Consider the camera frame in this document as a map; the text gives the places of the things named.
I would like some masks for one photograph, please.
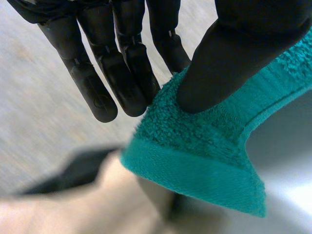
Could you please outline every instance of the gray floor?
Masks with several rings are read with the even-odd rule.
[[[216,19],[213,0],[192,2],[182,1],[177,29],[190,56]],[[142,37],[154,73],[164,84],[171,75],[151,41],[147,13]],[[91,55],[84,35],[83,41]],[[0,195],[48,176],[74,150],[127,142],[139,121],[119,108],[113,122],[97,122],[42,32],[4,0],[0,0],[0,100]]]

